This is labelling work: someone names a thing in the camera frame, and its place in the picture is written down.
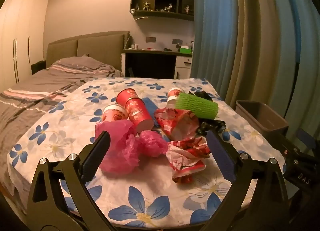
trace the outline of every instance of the screw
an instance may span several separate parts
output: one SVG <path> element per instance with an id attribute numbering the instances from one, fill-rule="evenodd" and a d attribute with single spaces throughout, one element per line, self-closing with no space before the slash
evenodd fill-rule
<path id="1" fill-rule="evenodd" d="M 68 159 L 69 159 L 70 161 L 73 161 L 73 160 L 76 159 L 76 158 L 77 158 L 77 155 L 76 155 L 76 154 L 70 154 L 69 157 L 68 157 Z"/>
<path id="2" fill-rule="evenodd" d="M 242 154 L 240 154 L 240 158 L 243 159 L 243 160 L 246 160 L 246 159 L 249 158 L 249 156 L 247 154 L 245 154 L 245 153 L 242 153 Z"/>
<path id="3" fill-rule="evenodd" d="M 271 162 L 272 164 L 277 164 L 278 161 L 277 161 L 275 158 L 271 158 L 271 159 L 270 159 L 270 162 Z"/>
<path id="4" fill-rule="evenodd" d="M 45 164 L 47 162 L 47 159 L 46 158 L 42 158 L 39 162 L 40 162 L 40 164 Z"/>

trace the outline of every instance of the upholstered headboard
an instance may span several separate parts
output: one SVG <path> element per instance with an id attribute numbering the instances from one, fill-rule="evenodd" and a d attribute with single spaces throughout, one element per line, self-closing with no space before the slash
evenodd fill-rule
<path id="1" fill-rule="evenodd" d="M 88 54 L 102 63 L 121 70 L 121 53 L 130 45 L 129 37 L 129 31 L 109 31 L 54 41 L 48 45 L 46 67 L 62 58 Z"/>

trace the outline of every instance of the striped blanket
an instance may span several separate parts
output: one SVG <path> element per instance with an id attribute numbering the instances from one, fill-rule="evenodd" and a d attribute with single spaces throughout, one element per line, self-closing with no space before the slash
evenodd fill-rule
<path id="1" fill-rule="evenodd" d="M 26 131 L 62 97 L 94 78 L 121 77 L 114 67 L 90 57 L 70 57 L 57 61 L 0 93 L 0 183 L 14 194 L 7 153 Z"/>

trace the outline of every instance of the trash can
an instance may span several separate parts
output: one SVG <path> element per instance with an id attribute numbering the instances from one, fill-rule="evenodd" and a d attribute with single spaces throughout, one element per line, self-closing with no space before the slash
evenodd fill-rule
<path id="1" fill-rule="evenodd" d="M 238 100 L 236 113 L 246 119 L 265 138 L 276 132 L 285 135 L 289 127 L 285 119 L 261 102 Z"/>

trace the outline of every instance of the beige curtain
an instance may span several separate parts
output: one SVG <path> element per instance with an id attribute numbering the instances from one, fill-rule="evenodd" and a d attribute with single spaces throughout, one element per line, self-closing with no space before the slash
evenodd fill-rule
<path id="1" fill-rule="evenodd" d="M 266 104 L 279 62 L 279 20 L 275 0 L 238 0 L 236 55 L 226 103 L 256 100 Z"/>

